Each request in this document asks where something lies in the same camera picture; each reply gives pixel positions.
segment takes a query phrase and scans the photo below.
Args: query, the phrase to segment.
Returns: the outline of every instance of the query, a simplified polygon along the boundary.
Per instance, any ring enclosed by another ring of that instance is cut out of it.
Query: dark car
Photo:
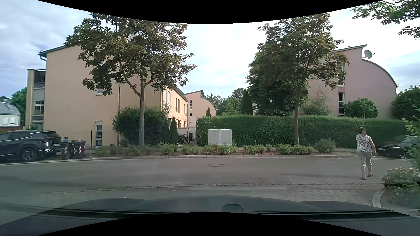
[[[403,157],[408,147],[417,144],[417,135],[400,135],[383,144],[376,145],[381,156]]]
[[[48,130],[18,130],[0,134],[0,158],[20,158],[24,162],[54,156],[61,151],[61,136]]]

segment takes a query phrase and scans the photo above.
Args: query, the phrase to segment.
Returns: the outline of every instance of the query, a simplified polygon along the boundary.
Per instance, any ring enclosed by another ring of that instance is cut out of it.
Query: beige capri pants
[[[363,167],[372,166],[372,152],[360,152],[357,151],[357,155],[360,158],[360,164]]]

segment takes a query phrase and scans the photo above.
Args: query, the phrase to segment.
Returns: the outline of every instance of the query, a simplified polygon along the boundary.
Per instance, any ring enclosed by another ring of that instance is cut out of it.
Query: asphalt road
[[[360,179],[358,159],[189,158],[97,160],[0,166],[0,224],[45,208],[107,197],[156,199],[244,195],[294,201],[371,204],[388,168],[405,160],[376,159]]]

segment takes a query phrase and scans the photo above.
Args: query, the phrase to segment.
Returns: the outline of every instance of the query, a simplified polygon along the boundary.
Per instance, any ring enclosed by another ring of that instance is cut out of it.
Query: sky
[[[350,8],[330,14],[332,36],[344,40],[339,48],[367,44],[363,50],[375,53],[370,60],[391,74],[399,85],[397,92],[420,84],[420,40],[398,35],[405,26],[420,25],[420,20],[384,26],[379,20],[352,19]],[[1,0],[0,95],[11,96],[24,88],[27,69],[45,69],[37,53],[63,45],[84,17],[89,17],[86,11],[36,0]],[[195,56],[187,63],[198,67],[187,75],[189,81],[181,90],[227,97],[234,89],[247,87],[248,65],[258,43],[265,41],[257,27],[275,22],[188,24],[185,51]]]

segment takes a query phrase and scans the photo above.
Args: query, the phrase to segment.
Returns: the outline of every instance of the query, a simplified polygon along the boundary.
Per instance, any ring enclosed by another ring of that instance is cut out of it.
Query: windshield
[[[420,23],[381,3],[184,24],[1,1],[0,226],[108,198],[418,210]]]

